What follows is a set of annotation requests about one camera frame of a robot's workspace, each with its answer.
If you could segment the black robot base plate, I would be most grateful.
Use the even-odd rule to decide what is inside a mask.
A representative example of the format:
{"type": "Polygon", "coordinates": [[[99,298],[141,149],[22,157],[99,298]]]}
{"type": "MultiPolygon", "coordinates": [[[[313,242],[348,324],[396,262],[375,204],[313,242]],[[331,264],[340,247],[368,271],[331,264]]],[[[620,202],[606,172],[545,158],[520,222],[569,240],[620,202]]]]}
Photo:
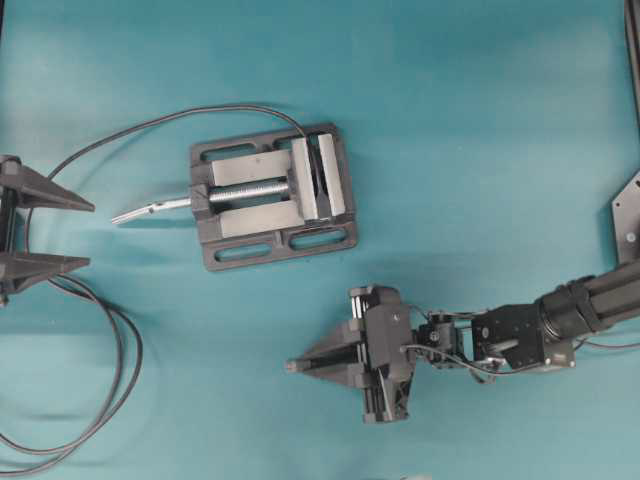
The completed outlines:
{"type": "Polygon", "coordinates": [[[611,203],[618,265],[615,287],[639,294],[639,173],[622,188],[611,203]]]}

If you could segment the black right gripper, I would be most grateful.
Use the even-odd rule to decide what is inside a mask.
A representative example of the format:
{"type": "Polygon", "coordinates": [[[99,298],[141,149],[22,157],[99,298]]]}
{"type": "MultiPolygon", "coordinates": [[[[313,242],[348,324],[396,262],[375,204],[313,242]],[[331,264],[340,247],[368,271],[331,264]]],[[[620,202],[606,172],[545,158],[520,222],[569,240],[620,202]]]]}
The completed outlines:
{"type": "Polygon", "coordinates": [[[362,389],[367,424],[405,420],[415,371],[415,357],[403,350],[414,339],[409,305],[380,285],[353,288],[349,297],[354,319],[288,361],[286,371],[362,389]]]}

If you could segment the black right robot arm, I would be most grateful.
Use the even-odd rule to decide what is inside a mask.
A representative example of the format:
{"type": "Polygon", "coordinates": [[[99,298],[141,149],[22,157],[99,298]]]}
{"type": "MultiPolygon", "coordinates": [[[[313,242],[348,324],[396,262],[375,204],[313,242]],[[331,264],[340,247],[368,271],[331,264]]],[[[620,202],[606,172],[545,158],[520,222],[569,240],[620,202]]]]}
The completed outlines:
{"type": "Polygon", "coordinates": [[[351,318],[286,368],[360,390],[365,422],[387,423],[409,416],[418,360],[464,368],[484,384],[574,367],[575,341],[639,315],[639,263],[568,282],[528,304],[428,312],[419,327],[411,323],[416,307],[394,288],[354,288],[349,297],[351,318]]]}

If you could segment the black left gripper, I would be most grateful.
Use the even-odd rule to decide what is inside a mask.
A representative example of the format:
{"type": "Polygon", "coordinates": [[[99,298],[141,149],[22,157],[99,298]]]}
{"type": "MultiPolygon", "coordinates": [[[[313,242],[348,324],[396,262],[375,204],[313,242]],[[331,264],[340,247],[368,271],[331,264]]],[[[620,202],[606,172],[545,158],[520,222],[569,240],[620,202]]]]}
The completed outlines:
{"type": "Polygon", "coordinates": [[[15,252],[16,206],[93,212],[95,206],[53,180],[22,164],[14,155],[1,156],[1,304],[30,286],[88,266],[90,259],[15,252]]]}

